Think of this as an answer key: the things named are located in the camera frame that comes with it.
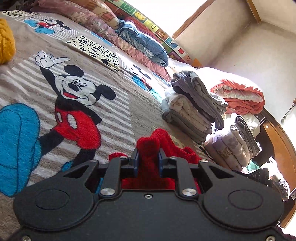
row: cartoon hand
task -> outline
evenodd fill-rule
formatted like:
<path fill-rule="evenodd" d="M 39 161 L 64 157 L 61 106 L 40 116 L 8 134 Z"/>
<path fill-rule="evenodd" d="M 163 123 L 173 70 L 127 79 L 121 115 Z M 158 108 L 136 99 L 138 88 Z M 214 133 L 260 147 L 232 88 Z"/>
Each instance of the cartoon hand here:
<path fill-rule="evenodd" d="M 69 58 L 54 58 L 53 55 L 44 52 L 38 52 L 38 55 L 35 58 L 36 64 L 42 68 L 49 69 L 55 64 L 60 64 L 65 61 L 69 61 Z"/>

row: black arm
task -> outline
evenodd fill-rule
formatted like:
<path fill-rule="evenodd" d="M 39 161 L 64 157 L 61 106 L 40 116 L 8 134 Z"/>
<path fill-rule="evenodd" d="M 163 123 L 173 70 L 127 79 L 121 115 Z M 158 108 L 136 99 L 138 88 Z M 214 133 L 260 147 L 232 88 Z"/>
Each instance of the black arm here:
<path fill-rule="evenodd" d="M 54 92 L 57 94 L 60 94 L 60 92 L 58 91 L 58 89 L 55 85 L 55 82 L 54 82 L 54 79 L 55 79 L 54 74 L 49 69 L 45 69 L 41 66 L 40 66 L 40 70 L 41 70 L 43 76 L 46 78 L 47 82 L 50 84 L 50 86 L 54 90 Z"/>
<path fill-rule="evenodd" d="M 95 125 L 99 124 L 102 121 L 101 117 L 99 117 L 95 112 L 84 105 L 82 106 L 82 111 L 92 118 Z"/>

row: eye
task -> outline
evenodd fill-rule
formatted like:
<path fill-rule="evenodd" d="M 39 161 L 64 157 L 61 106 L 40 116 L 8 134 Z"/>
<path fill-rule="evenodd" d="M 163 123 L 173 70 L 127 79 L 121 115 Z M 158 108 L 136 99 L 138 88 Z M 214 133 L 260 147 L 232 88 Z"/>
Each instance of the eye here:
<path fill-rule="evenodd" d="M 80 87 L 80 88 L 82 88 L 82 87 L 84 87 L 84 86 L 87 86 L 87 84 L 86 84 L 86 83 L 80 83 L 80 84 L 78 85 L 78 87 Z"/>

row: sunlight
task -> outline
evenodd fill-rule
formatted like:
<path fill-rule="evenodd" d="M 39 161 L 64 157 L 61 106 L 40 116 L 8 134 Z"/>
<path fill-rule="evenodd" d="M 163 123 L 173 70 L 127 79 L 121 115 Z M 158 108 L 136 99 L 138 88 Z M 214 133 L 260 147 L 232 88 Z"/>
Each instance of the sunlight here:
<path fill-rule="evenodd" d="M 206 0 L 126 0 L 151 19 L 164 32 L 172 36 Z"/>

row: open mouth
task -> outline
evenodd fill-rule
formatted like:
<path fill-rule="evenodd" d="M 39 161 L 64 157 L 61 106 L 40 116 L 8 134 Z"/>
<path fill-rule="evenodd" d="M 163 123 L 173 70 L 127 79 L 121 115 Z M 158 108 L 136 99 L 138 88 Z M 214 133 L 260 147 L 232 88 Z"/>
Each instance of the open mouth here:
<path fill-rule="evenodd" d="M 78 99 L 79 98 L 76 95 L 72 95 L 72 94 L 66 92 L 65 90 L 63 90 L 63 95 L 68 97 L 68 98 L 72 98 L 72 99 Z"/>

